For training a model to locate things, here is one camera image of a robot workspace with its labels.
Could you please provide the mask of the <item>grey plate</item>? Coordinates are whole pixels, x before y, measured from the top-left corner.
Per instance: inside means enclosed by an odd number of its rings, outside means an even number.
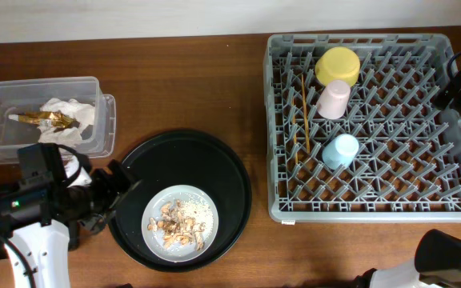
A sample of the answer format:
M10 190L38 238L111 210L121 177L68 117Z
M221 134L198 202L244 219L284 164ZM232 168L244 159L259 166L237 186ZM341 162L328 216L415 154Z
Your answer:
M172 246L169 250L165 250L162 248L162 245L159 242L159 235L153 235L150 231L146 230L148 219L159 217L160 206L162 206L166 202L173 202L175 199L180 199L183 201L196 200L205 202L209 204L211 210L216 213L216 223L213 225L212 235L206 237L206 245L204 249L200 251L195 251L194 245L189 245ZM218 221L219 218L216 205L214 204L210 196L206 194L204 191L200 190L197 187L188 185L170 186L157 193L147 204L142 214L142 237L149 250L158 258L173 263L188 262L201 257L204 252L209 250L209 247L215 240L216 234L218 232Z

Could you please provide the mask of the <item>food scraps and rice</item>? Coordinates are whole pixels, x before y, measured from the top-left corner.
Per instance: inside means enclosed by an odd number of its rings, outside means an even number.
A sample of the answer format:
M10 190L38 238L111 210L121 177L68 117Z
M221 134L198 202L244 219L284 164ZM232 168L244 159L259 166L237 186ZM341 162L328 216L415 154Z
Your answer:
M216 223L216 213L202 201L175 199L160 206L159 213L158 218L148 219L146 230L159 235L165 250L189 245L194 245L195 251L204 249Z

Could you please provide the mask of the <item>yellow plastic bowl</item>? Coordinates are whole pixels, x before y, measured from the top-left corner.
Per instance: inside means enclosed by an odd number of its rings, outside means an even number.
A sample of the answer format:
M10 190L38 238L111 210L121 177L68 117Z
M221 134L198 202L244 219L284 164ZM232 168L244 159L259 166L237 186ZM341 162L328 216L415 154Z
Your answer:
M351 49L337 46L326 51L315 64L315 77L323 86L342 80L353 86L359 78L361 63Z

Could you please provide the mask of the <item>pink plastic cup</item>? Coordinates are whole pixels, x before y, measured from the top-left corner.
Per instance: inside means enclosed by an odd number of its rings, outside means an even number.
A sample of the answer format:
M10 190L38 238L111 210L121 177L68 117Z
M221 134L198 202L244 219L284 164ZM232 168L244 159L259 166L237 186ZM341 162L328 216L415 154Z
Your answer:
M330 82L316 102L318 113L330 120L341 118L345 114L350 94L351 87L343 80Z

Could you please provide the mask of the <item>blue plastic cup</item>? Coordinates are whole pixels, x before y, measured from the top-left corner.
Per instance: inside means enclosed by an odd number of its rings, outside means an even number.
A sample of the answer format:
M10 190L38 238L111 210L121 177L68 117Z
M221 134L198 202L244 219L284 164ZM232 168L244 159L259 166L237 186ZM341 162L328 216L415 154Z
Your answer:
M358 152L359 141L351 134L340 134L323 149L323 163L332 170L347 168Z

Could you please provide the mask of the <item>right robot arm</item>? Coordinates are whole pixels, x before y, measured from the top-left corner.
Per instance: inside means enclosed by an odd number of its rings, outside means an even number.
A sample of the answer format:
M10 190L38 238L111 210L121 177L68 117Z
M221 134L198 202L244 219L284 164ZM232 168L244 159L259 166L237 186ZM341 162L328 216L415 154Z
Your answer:
M461 71L435 100L440 109L461 114ZM387 270L370 269L352 287L461 287L461 239L433 229L421 238L415 257Z

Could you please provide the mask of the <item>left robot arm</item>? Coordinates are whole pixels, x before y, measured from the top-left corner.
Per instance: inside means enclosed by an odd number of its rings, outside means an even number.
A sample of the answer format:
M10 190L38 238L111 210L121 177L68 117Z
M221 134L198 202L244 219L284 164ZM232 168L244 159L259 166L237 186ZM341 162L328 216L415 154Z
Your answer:
M101 232L140 181L120 162L93 169L75 149L37 143L18 150L22 178L0 193L0 242L17 287L68 287L70 241Z

